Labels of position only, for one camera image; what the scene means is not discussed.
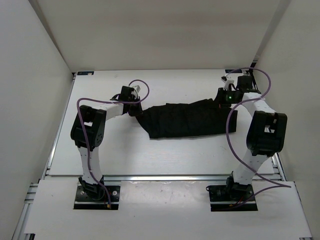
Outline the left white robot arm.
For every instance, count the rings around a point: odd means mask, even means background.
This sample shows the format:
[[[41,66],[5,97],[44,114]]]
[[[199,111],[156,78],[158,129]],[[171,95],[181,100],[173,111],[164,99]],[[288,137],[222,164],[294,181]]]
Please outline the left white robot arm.
[[[143,110],[139,85],[128,85],[110,101],[80,98],[76,102],[77,115],[71,128],[70,137],[74,141],[80,156],[83,174],[79,183],[83,191],[94,201],[105,200],[111,204],[111,194],[104,184],[100,167],[99,146],[101,145],[106,121],[128,114],[140,115]]]

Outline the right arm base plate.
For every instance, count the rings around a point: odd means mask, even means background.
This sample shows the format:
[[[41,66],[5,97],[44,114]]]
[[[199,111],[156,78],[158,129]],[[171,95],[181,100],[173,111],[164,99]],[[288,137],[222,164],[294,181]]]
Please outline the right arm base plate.
[[[256,212],[258,211],[253,187],[239,186],[235,183],[226,185],[208,185],[211,212]]]

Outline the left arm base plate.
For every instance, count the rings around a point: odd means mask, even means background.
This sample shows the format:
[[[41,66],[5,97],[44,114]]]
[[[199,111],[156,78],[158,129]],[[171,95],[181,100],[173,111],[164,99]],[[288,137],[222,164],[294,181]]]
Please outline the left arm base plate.
[[[110,196],[110,203],[107,194],[102,189],[97,196],[87,194],[83,186],[78,184],[73,209],[74,210],[106,210],[117,211],[119,209],[121,186],[106,185]]]

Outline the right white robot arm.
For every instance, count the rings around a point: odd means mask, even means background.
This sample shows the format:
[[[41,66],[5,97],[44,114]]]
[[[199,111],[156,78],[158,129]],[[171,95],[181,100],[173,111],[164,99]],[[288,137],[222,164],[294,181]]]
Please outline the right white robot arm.
[[[244,106],[252,119],[246,136],[247,150],[238,167],[226,179],[225,185],[210,185],[206,189],[212,202],[240,203],[254,197],[252,180],[261,165],[282,151],[288,117],[273,110],[264,95],[252,86],[252,78],[242,75],[237,81],[222,76],[224,87],[218,89],[216,100],[221,107]]]

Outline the black pleated skirt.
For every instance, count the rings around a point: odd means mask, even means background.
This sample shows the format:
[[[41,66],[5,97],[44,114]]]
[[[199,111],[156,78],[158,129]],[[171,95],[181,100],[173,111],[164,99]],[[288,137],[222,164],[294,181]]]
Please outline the black pleated skirt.
[[[210,98],[152,106],[136,119],[151,139],[202,137],[225,134],[230,111]]]

